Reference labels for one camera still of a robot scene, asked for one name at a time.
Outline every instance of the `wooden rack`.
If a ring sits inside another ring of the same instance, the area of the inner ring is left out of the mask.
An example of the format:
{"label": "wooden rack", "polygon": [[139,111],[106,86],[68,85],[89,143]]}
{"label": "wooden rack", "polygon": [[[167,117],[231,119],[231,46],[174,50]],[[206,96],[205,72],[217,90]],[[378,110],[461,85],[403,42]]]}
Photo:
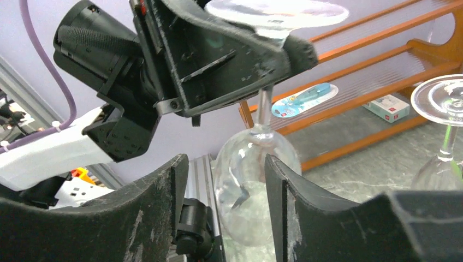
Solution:
{"label": "wooden rack", "polygon": [[[463,0],[405,1],[321,34],[310,41],[315,44],[320,53],[319,63],[324,63],[449,13],[452,13],[455,18],[455,31],[445,44],[435,45],[413,39],[401,47],[274,96],[272,101],[276,102],[324,82],[332,83],[340,88],[334,98],[298,116],[273,117],[271,126],[282,135],[288,135],[387,94],[398,92],[410,98],[414,84],[437,76],[461,72]],[[395,64],[409,69],[409,75],[404,76],[403,72],[394,67]],[[246,127],[251,128],[254,126],[252,114],[257,111],[257,105],[248,106],[246,101],[241,102],[240,105],[241,117]],[[324,164],[425,122],[424,118],[415,116],[406,121],[391,124],[389,128],[379,133],[303,162],[302,169],[305,171]]]}

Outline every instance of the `white wall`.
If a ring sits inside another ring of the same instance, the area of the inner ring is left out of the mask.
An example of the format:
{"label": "white wall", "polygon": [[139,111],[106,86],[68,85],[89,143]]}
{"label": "white wall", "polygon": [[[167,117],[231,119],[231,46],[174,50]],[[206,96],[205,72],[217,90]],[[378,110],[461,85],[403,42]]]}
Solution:
{"label": "white wall", "polygon": [[[61,18],[76,2],[73,0],[29,1],[34,28],[50,57],[54,52],[52,40],[55,30]],[[118,18],[127,27],[134,28],[132,12],[127,0],[94,0],[94,2],[106,12]],[[342,4],[351,10],[350,18],[344,22],[348,23],[395,5],[398,2],[403,2],[403,0],[333,0],[331,2]],[[448,24],[448,19],[439,22],[439,24],[444,23]],[[334,26],[303,29],[295,32],[295,34],[303,38],[309,38],[332,28]],[[360,62],[365,57],[378,55],[394,48],[394,45],[403,45],[411,37],[426,39],[430,28],[430,25],[422,26],[413,32],[402,34],[399,40],[393,39],[377,45],[374,49],[370,48],[368,52],[363,50],[350,55],[341,62],[337,60],[334,63],[323,64],[316,70],[314,69],[281,83],[276,87],[275,93],[278,94],[305,84],[309,80],[315,80],[350,64]],[[0,1],[0,39],[0,55],[33,86],[37,93],[60,116],[66,118],[69,114],[67,103],[28,40],[20,17],[18,1]],[[66,72],[58,70],[72,91],[78,106],[79,116],[103,104],[101,100],[96,98],[95,91],[75,80]],[[120,164],[113,164],[111,167],[124,180],[132,181],[151,172],[178,153],[186,153],[190,158],[207,153],[216,154],[230,136],[243,129],[244,125],[238,113],[237,105],[205,114],[201,119],[201,127],[199,128],[191,127],[189,119],[183,119],[175,115],[164,116],[147,154]]]}

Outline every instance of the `upside-down wine glass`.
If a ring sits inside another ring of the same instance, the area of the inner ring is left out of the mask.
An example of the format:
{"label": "upside-down wine glass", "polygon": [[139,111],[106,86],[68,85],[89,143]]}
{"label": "upside-down wine glass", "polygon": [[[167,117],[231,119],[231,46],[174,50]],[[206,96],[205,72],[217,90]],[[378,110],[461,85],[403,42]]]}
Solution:
{"label": "upside-down wine glass", "polygon": [[433,78],[412,93],[412,106],[424,118],[447,126],[444,143],[415,175],[414,190],[463,190],[461,169],[453,159],[458,127],[463,126],[463,74]]}
{"label": "upside-down wine glass", "polygon": [[[292,30],[333,25],[348,16],[348,10],[341,6],[308,0],[212,0],[205,10],[229,22],[252,27],[257,35],[273,40],[280,48]],[[222,228],[234,241],[248,247],[273,243],[265,156],[277,156],[296,173],[302,173],[293,145],[270,127],[272,89],[268,86],[259,91],[254,127],[225,143],[213,173]]]}

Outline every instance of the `shelf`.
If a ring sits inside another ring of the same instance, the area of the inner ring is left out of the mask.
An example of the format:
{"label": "shelf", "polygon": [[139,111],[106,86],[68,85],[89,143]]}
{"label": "shelf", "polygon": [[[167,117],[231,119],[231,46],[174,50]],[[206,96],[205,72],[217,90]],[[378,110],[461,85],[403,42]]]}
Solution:
{"label": "shelf", "polygon": [[[393,95],[409,104],[404,96]],[[411,109],[408,116],[388,123],[360,106],[286,138],[298,151],[306,171],[425,122]]]}
{"label": "shelf", "polygon": [[323,63],[463,7],[462,0],[408,0],[310,41]]}
{"label": "shelf", "polygon": [[277,101],[323,82],[329,82],[339,88],[339,93],[334,98],[298,116],[291,118],[272,116],[271,126],[282,135],[288,135],[379,97],[410,87],[417,82],[444,75],[461,66],[461,63],[449,62],[437,57],[426,60],[425,58],[428,56],[410,46],[401,46],[305,86],[275,96],[274,101]]}

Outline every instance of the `purple cable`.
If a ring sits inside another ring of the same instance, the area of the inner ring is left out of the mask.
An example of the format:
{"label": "purple cable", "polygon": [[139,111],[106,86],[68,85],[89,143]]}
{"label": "purple cable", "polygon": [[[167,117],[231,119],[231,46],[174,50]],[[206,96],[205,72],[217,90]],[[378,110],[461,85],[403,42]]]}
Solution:
{"label": "purple cable", "polygon": [[[24,23],[24,26],[26,27],[27,34],[29,35],[29,39],[31,40],[32,44],[34,45],[34,48],[37,52],[37,54],[40,56],[42,62],[45,64],[47,69],[50,71],[51,75],[55,79],[55,81],[58,83],[61,91],[63,91],[64,96],[66,97],[66,100],[69,104],[69,111],[70,115],[69,118],[62,123],[59,126],[60,130],[64,130],[68,128],[71,123],[75,120],[75,117],[77,115],[77,108],[75,106],[75,101],[74,98],[72,97],[72,94],[67,87],[66,83],[64,83],[63,79],[61,78],[60,74],[56,70],[55,66],[53,63],[50,61],[48,56],[45,53],[45,50],[43,49],[42,45],[40,44],[40,40],[37,37],[37,34],[35,33],[34,26],[32,25],[32,20],[31,20],[31,15],[29,13],[29,6],[27,4],[27,0],[20,0],[19,1],[20,9],[21,9],[21,17],[22,17],[22,22]],[[11,143],[10,145],[6,147],[1,147],[0,148],[0,154],[7,152],[9,150],[15,149],[17,147],[23,146],[25,144],[28,144],[32,141],[35,141],[37,139],[43,138],[47,135],[53,134],[58,132],[58,129],[55,127],[48,128],[42,132],[37,132],[31,135],[26,136],[23,139],[20,139],[16,142]]]}

